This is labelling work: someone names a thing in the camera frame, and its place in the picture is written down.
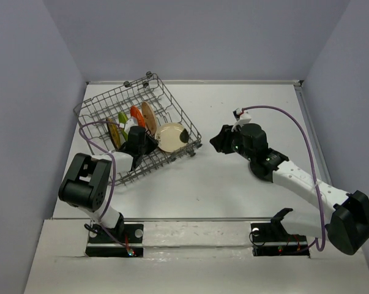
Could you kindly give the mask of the cream plate with black spot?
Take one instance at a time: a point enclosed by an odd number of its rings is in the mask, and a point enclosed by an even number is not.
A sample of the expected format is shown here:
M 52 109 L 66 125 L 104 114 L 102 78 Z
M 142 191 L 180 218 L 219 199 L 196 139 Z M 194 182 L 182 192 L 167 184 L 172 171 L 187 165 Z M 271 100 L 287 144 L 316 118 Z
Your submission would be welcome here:
M 173 153 L 189 143 L 189 133 L 179 123 L 169 122 L 157 128 L 155 139 L 158 147 L 167 153 Z

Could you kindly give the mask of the orange plate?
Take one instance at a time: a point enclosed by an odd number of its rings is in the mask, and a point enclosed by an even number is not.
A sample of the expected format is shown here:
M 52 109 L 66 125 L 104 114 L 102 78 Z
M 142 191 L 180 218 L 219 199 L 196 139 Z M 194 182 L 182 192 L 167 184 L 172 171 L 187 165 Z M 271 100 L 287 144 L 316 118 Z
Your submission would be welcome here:
M 141 127 L 146 127 L 146 123 L 144 121 L 144 118 L 143 118 L 143 114 L 142 112 L 140 111 L 140 109 L 136 106 L 131 106 L 130 107 L 130 115 L 131 117 L 134 117 L 137 121 L 137 124 Z

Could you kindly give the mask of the cream floral plate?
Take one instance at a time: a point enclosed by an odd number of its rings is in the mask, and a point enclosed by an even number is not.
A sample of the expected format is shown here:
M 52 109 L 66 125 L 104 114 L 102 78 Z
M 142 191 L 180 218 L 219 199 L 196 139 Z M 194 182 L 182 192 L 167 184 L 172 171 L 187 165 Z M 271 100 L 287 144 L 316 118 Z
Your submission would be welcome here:
M 148 131 L 151 135 L 155 135 L 157 131 L 157 118 L 154 109 L 148 102 L 142 102 L 141 111 Z

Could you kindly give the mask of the yellow patterned plate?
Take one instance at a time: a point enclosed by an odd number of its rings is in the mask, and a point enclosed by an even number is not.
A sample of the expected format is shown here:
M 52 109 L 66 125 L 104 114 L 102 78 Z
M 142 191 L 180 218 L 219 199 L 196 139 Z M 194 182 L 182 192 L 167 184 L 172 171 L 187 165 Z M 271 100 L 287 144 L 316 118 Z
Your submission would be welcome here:
M 106 126 L 108 129 L 108 134 L 110 137 L 110 140 L 115 148 L 116 151 L 119 151 L 121 147 L 121 138 L 119 135 L 119 131 L 117 128 L 117 125 L 111 118 L 106 119 Z

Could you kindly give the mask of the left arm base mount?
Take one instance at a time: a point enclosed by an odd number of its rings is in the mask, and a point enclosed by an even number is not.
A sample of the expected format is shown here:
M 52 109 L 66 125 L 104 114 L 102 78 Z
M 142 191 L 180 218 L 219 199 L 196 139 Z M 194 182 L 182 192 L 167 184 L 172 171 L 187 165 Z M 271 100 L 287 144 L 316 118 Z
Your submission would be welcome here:
M 88 231 L 85 254 L 101 258 L 140 258 L 144 255 L 143 230 L 141 223 L 124 223 L 124 231 L 102 228 L 98 224 L 84 224 Z

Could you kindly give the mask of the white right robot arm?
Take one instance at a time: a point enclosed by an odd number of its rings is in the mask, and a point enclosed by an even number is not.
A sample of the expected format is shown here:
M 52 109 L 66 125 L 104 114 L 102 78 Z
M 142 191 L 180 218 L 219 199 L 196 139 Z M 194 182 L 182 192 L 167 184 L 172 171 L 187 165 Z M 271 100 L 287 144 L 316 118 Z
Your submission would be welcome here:
M 283 208 L 270 220 L 270 233 L 275 239 L 284 240 L 289 235 L 325 236 L 346 255 L 354 255 L 369 239 L 368 196 L 315 179 L 288 156 L 270 148 L 260 125 L 246 123 L 234 128 L 225 124 L 210 143 L 218 153 L 239 154 L 248 160 L 258 179 L 283 187 L 318 209 L 318 216 L 310 216 Z

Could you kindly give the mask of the lime green plate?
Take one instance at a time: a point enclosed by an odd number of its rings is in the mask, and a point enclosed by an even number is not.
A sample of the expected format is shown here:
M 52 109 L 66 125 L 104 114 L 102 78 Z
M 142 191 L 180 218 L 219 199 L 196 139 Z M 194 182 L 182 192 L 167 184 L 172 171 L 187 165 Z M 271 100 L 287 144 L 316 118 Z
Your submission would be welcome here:
M 126 122 L 128 121 L 128 117 L 123 111 L 120 111 L 117 116 L 120 124 L 125 125 Z

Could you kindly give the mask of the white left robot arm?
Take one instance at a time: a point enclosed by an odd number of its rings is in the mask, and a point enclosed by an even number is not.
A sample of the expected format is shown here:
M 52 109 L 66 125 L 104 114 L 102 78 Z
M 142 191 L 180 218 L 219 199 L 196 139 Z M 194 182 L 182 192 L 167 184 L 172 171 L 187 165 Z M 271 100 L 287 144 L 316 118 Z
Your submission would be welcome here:
M 58 198 L 98 223 L 107 240 L 119 241 L 125 232 L 124 217 L 110 204 L 114 186 L 107 194 L 108 182 L 118 173 L 135 171 L 157 147 L 158 141 L 144 127 L 133 126 L 117 151 L 104 151 L 98 156 L 77 153 L 62 180 Z

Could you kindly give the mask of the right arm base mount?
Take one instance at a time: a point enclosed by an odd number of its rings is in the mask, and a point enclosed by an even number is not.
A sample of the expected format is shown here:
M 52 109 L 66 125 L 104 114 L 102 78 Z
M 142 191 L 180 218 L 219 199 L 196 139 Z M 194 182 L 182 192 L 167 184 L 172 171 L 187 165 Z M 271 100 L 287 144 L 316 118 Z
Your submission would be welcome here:
M 290 235 L 282 226 L 282 220 L 292 211 L 292 208 L 284 208 L 269 222 L 255 222 L 250 225 L 248 238 L 255 257 L 310 257 L 307 237 Z

